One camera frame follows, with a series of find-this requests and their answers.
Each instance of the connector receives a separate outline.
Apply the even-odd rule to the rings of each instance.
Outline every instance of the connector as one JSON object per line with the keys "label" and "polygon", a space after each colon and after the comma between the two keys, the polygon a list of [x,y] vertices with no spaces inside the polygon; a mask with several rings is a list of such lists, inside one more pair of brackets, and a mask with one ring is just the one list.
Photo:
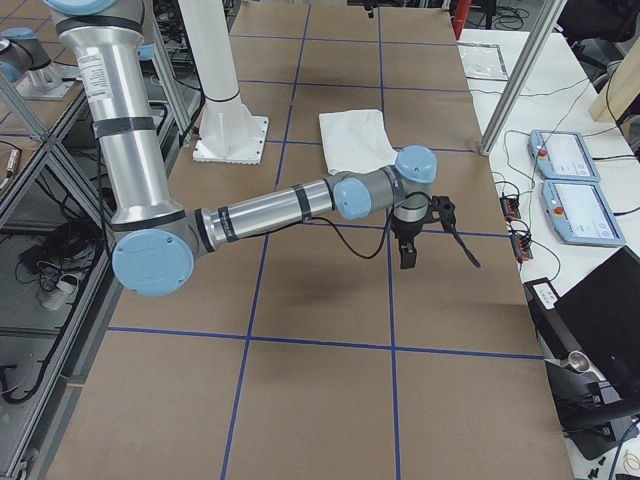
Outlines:
{"label": "connector", "polygon": [[528,238],[527,235],[519,232],[511,232],[509,239],[511,240],[511,248],[513,248],[513,254],[518,263],[533,259],[531,239]]}

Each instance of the label sticker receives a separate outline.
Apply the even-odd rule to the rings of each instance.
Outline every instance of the label sticker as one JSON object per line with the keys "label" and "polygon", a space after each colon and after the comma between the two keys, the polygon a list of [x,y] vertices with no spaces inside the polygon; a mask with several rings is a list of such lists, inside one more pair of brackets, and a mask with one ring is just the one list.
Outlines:
{"label": "label sticker", "polygon": [[558,301],[558,297],[553,293],[551,287],[546,283],[539,283],[533,286],[533,289],[538,294],[538,297],[542,301],[542,304],[547,310],[553,310],[555,303]]}
{"label": "label sticker", "polygon": [[79,58],[78,66],[80,67],[80,74],[82,75],[84,90],[89,103],[108,100],[113,97],[111,82],[109,82],[100,52]]}

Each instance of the robotic arm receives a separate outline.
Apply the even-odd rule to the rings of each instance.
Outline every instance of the robotic arm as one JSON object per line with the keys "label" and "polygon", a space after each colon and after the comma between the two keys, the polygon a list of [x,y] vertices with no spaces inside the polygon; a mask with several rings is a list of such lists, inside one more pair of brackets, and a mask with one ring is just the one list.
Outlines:
{"label": "robotic arm", "polygon": [[415,265],[413,238],[425,223],[440,221],[455,234],[453,204],[429,195],[436,159],[418,146],[401,151],[395,165],[368,174],[342,173],[217,210],[185,212],[169,194],[136,54],[143,1],[44,1],[80,67],[118,206],[112,265],[125,287],[166,295],[188,280],[200,256],[333,209],[352,220],[394,207],[390,226],[403,268]]}
{"label": "robotic arm", "polygon": [[10,82],[28,74],[32,88],[48,92],[62,85],[56,65],[28,28],[9,28],[0,32],[0,73]]}

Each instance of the table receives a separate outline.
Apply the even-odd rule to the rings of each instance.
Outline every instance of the table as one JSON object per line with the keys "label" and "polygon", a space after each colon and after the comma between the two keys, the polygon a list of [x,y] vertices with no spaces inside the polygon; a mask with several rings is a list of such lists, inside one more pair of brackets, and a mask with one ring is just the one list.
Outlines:
{"label": "table", "polygon": [[[310,224],[201,259],[171,296],[125,293],[47,478],[572,478],[448,15],[248,2],[232,46],[271,119],[262,163],[192,145],[178,201],[322,177],[317,114],[380,108],[392,144],[436,151],[483,268],[438,229],[401,272],[395,245],[362,262]],[[368,250],[383,222],[341,228]]]}
{"label": "table", "polygon": [[[461,41],[499,45],[507,71],[511,72],[526,36],[527,34],[524,32],[465,30]],[[522,93],[532,95],[554,92],[585,78],[584,71],[564,38],[560,34],[552,34]],[[478,122],[481,129],[484,130],[499,96],[492,93],[482,93],[482,91],[501,91],[505,82],[468,79],[468,83],[473,94]],[[583,135],[592,135],[587,136],[585,141],[594,157],[631,155],[632,152],[628,144],[612,123],[596,123],[591,119],[588,108],[595,98],[596,92],[586,81],[549,96],[520,98],[509,117],[505,131],[530,132],[536,128],[578,131]],[[534,173],[527,151],[527,137],[518,133],[510,133],[507,134],[506,141],[506,150],[508,150],[511,165],[525,173]],[[522,191],[530,189],[530,181],[507,165],[504,134],[500,136],[489,158],[492,170],[504,175],[508,181],[518,185]],[[634,158],[596,162],[596,167],[602,177],[600,186],[613,211],[626,211],[640,205],[640,165]],[[533,238],[549,247],[560,257],[562,269],[557,279],[553,281],[553,285],[562,295],[609,258],[617,249],[564,245],[555,235],[546,218],[540,195],[542,181],[537,172],[535,172],[534,178],[533,195],[530,198],[523,197],[521,212],[531,225]],[[496,175],[495,180],[500,181],[501,177]],[[501,192],[502,185],[497,185],[497,190]],[[512,192],[513,190],[509,190],[507,187],[507,193]],[[617,220],[623,230],[627,245],[635,252],[640,252],[640,215],[631,214],[617,217]],[[524,263],[520,273],[522,281],[526,282],[544,276],[551,278],[557,268],[555,260],[539,246],[533,245],[532,249],[534,260]],[[625,445],[636,454],[640,450],[638,439],[631,440]],[[586,478],[589,471],[597,467],[601,469],[601,472],[604,471],[608,474],[613,454],[607,455],[608,458],[604,465],[598,465],[597,462],[586,461],[569,440],[567,440],[567,448],[577,477]]]}

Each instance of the white towel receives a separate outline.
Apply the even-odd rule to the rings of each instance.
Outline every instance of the white towel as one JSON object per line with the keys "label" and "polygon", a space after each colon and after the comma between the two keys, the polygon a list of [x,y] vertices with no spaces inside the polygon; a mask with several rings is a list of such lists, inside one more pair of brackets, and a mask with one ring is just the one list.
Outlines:
{"label": "white towel", "polygon": [[396,161],[396,152],[384,131],[380,110],[321,113],[320,132],[327,169],[368,173]]}

